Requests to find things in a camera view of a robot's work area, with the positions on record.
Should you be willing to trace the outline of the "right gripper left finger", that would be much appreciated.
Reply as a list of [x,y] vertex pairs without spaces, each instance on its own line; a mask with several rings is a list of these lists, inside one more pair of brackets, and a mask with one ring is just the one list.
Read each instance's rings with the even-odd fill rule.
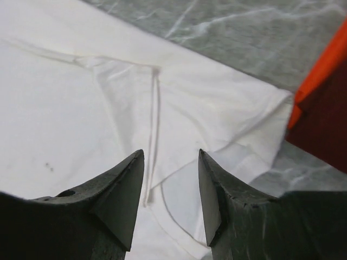
[[1,259],[124,259],[143,176],[144,152],[137,150],[54,197],[1,193]]

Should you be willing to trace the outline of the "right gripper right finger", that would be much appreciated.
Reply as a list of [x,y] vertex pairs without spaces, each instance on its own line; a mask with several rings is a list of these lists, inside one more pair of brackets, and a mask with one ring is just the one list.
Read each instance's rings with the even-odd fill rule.
[[346,192],[272,197],[228,173],[203,150],[198,179],[213,259],[346,259]]

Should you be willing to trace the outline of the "cream white t-shirt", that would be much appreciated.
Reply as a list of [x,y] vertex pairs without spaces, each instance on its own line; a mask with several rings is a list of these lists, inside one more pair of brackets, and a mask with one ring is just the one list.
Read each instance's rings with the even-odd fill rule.
[[250,183],[290,97],[79,1],[1,1],[1,190],[54,196],[143,150],[128,259],[202,259],[199,150]]

